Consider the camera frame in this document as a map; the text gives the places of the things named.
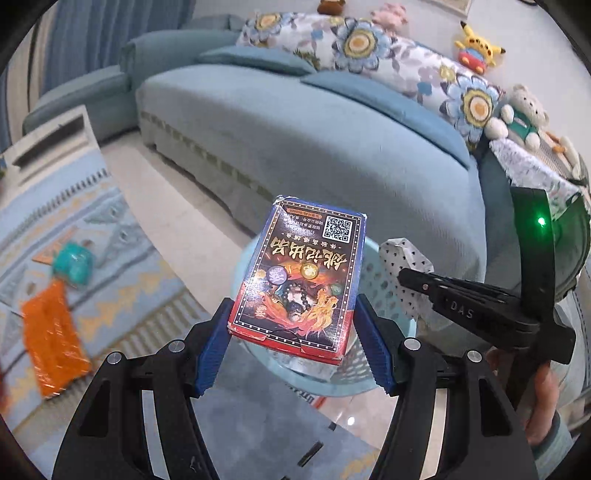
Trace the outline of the person's right hand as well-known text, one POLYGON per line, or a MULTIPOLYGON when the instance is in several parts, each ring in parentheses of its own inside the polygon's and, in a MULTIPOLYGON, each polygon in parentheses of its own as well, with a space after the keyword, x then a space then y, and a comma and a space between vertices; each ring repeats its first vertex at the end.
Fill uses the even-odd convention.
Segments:
POLYGON ((526 388, 531 398, 518 408, 528 444, 538 447, 549 435, 557 410, 560 391, 551 363, 542 364, 526 388))

